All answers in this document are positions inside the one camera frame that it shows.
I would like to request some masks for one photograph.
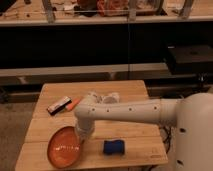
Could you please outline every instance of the wooden tabletop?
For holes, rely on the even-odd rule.
[[[51,117],[46,108],[63,96],[82,97],[88,91],[120,94],[121,102],[148,99],[143,81],[45,84],[37,102],[17,164],[17,171],[56,170],[47,159],[51,136],[60,128],[74,126],[73,111]],[[125,155],[106,156],[104,140],[123,139]],[[79,160],[68,169],[130,167],[167,163],[167,155],[157,125],[96,121],[95,132],[84,143]]]

